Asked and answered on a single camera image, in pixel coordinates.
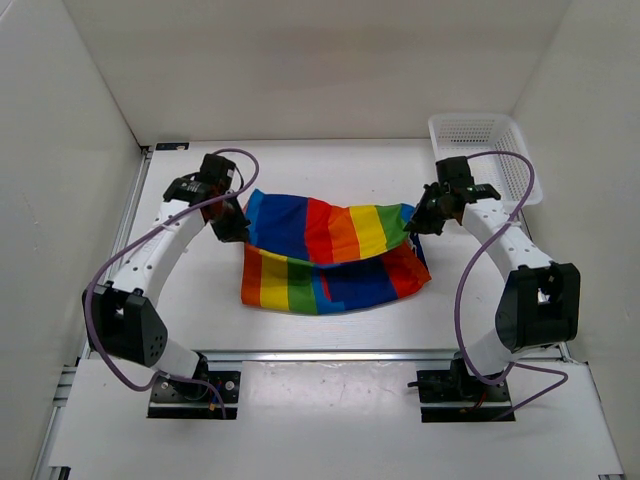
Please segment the rainbow striped shorts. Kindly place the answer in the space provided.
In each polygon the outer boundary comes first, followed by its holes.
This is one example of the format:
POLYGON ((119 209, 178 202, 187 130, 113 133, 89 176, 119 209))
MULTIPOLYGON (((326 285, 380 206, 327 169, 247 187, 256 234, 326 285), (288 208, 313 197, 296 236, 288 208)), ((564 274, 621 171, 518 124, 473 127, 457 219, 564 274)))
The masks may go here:
POLYGON ((415 294, 431 275, 418 236, 405 229, 413 211, 254 191, 245 208, 242 303, 326 315, 415 294))

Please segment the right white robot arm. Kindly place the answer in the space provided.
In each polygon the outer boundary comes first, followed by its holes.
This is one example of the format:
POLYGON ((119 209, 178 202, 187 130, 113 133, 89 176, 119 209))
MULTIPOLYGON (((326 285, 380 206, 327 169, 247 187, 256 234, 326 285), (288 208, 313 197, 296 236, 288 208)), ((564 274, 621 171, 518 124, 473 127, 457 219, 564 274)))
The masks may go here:
POLYGON ((479 184, 469 157, 436 164, 437 180, 424 193, 405 229, 412 234, 440 235, 446 222, 456 221, 480 244, 463 270, 454 295, 457 369, 449 387, 470 400, 485 385, 506 379, 519 358, 530 350, 574 339, 578 333, 581 274, 572 263, 558 263, 540 250, 517 222, 519 206, 505 207, 490 184, 479 184), (472 268, 487 255, 504 280, 490 331, 472 345, 462 335, 461 307, 472 268))

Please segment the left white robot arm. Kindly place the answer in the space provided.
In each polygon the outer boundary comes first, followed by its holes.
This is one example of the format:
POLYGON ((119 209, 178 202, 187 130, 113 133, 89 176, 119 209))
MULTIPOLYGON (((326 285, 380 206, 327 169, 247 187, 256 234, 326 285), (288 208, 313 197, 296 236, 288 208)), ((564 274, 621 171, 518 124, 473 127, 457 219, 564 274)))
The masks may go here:
POLYGON ((188 400, 211 390, 204 356, 169 336, 156 306, 162 289, 191 241, 206 227, 222 243, 245 243, 249 220, 238 197, 251 185, 223 148, 204 156, 198 171, 174 179, 163 195, 151 228, 116 253, 107 266, 117 271, 103 277, 99 268, 83 294, 85 324, 91 347, 128 388, 142 392, 117 367, 116 360, 147 367, 156 377, 174 382, 188 400))

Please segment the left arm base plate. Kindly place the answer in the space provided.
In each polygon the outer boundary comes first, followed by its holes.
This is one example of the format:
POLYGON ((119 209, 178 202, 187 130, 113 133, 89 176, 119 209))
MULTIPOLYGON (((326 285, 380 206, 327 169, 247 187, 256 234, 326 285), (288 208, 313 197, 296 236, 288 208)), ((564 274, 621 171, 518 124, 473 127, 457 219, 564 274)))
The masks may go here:
POLYGON ((210 369, 205 378, 219 397, 206 386, 158 378, 147 408, 150 419, 235 420, 238 415, 241 372, 210 369))

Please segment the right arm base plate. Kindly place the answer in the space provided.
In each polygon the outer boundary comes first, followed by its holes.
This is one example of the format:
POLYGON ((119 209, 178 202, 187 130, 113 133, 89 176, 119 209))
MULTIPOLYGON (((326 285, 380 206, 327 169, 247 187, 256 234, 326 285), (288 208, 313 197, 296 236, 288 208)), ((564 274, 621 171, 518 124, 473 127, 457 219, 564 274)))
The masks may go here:
POLYGON ((460 354, 451 359, 417 362, 415 379, 407 387, 418 392, 423 423, 515 420, 507 383, 481 382, 468 371, 460 354))

